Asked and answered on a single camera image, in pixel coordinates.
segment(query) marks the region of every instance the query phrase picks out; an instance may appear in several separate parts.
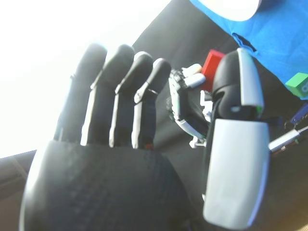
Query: black finger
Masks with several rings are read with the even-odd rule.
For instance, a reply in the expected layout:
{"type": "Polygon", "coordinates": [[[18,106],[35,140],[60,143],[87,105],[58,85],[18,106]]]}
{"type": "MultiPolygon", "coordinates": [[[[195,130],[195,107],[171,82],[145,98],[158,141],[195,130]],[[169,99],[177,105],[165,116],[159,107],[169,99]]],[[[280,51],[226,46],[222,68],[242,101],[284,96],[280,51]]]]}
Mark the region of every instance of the black finger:
{"type": "Polygon", "coordinates": [[[146,81],[152,68],[153,60],[151,56],[145,52],[137,53],[131,69],[117,86],[109,133],[109,146],[132,146],[134,95],[146,81]]]}
{"type": "Polygon", "coordinates": [[[130,46],[121,45],[110,56],[109,61],[106,61],[90,94],[82,144],[108,145],[115,89],[129,71],[134,61],[134,54],[135,51],[130,46]]]}
{"type": "Polygon", "coordinates": [[[171,71],[170,64],[164,59],[156,60],[153,66],[154,69],[149,78],[134,97],[136,105],[131,140],[135,149],[153,149],[156,130],[155,102],[166,85],[171,71]]]}
{"type": "Polygon", "coordinates": [[[64,107],[59,116],[54,139],[80,142],[85,120],[90,86],[101,71],[107,50],[99,44],[91,44],[81,58],[74,75],[64,107]]]}

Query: green block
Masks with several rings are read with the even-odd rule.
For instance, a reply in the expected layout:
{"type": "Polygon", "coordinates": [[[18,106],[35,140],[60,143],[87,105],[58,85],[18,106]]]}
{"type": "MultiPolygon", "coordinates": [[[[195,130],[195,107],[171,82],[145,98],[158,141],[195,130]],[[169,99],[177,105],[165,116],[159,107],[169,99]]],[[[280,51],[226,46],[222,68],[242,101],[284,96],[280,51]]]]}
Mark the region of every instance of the green block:
{"type": "Polygon", "coordinates": [[[308,74],[297,73],[285,85],[290,92],[298,97],[308,96],[308,74]]]}

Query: bright white light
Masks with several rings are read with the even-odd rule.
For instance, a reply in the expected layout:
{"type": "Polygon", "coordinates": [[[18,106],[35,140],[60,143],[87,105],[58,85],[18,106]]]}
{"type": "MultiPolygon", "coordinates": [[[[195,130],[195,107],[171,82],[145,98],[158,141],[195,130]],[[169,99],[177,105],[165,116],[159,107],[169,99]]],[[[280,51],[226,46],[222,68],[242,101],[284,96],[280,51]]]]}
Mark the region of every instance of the bright white light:
{"type": "Polygon", "coordinates": [[[65,90],[93,41],[132,45],[170,0],[0,2],[0,158],[53,136],[65,90]]]}

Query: white round object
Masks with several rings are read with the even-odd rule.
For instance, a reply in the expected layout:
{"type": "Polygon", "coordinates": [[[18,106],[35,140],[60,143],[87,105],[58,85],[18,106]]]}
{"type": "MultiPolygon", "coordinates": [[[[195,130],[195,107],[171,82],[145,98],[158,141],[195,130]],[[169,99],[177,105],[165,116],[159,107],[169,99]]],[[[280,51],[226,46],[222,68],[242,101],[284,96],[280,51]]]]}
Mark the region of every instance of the white round object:
{"type": "Polygon", "coordinates": [[[214,13],[233,21],[246,21],[258,10],[262,0],[200,0],[214,13]]]}

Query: blue fabric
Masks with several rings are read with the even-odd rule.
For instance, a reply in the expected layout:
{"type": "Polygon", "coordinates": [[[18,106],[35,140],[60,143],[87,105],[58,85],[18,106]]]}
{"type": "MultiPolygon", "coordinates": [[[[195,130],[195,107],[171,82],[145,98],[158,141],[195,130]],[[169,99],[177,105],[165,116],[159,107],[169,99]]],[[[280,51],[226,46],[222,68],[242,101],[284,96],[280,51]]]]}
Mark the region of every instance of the blue fabric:
{"type": "Polygon", "coordinates": [[[308,74],[308,0],[263,0],[256,14],[244,22],[220,17],[199,0],[191,2],[283,84],[298,72],[308,74]]]}

